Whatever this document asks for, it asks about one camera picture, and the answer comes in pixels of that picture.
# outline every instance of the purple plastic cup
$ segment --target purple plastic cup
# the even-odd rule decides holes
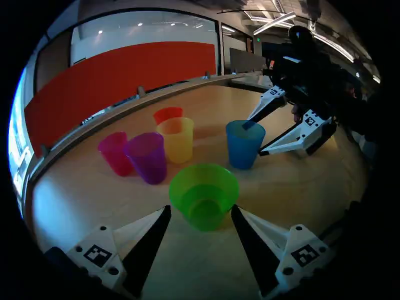
[[[147,132],[128,141],[123,152],[136,172],[150,185],[161,183],[167,176],[164,138],[156,132]]]

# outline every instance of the blue plastic cup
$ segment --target blue plastic cup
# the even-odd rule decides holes
[[[261,125],[247,120],[236,120],[226,125],[229,163],[237,169],[250,169],[266,135]]]

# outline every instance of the yellow plastic cup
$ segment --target yellow plastic cup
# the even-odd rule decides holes
[[[167,158],[175,164],[182,164],[193,156],[194,122],[187,117],[174,117],[157,126],[157,132],[164,137]]]

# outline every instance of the red wall panel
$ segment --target red wall panel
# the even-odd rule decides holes
[[[169,41],[123,47],[86,59],[59,74],[26,106],[33,150],[52,147],[80,122],[137,93],[216,74],[213,44]]]

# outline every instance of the wooden table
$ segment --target wooden table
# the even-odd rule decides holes
[[[339,128],[312,156],[294,152],[258,157],[251,170],[228,164],[225,125],[246,119],[260,94],[206,86],[162,100],[105,127],[61,157],[33,190],[32,219],[43,251],[68,251],[98,224],[116,229],[170,203],[169,183],[182,168],[217,163],[240,185],[237,204],[283,227],[302,223],[314,233],[343,216],[366,186],[358,149]],[[118,177],[97,152],[107,135],[129,138],[155,130],[152,114],[180,106],[195,123],[193,159],[168,165],[166,180],[151,186],[138,176]],[[287,105],[260,122],[264,144],[293,124]],[[258,299],[258,286],[229,215],[222,227],[199,232],[172,209],[172,218],[143,288],[143,299]]]

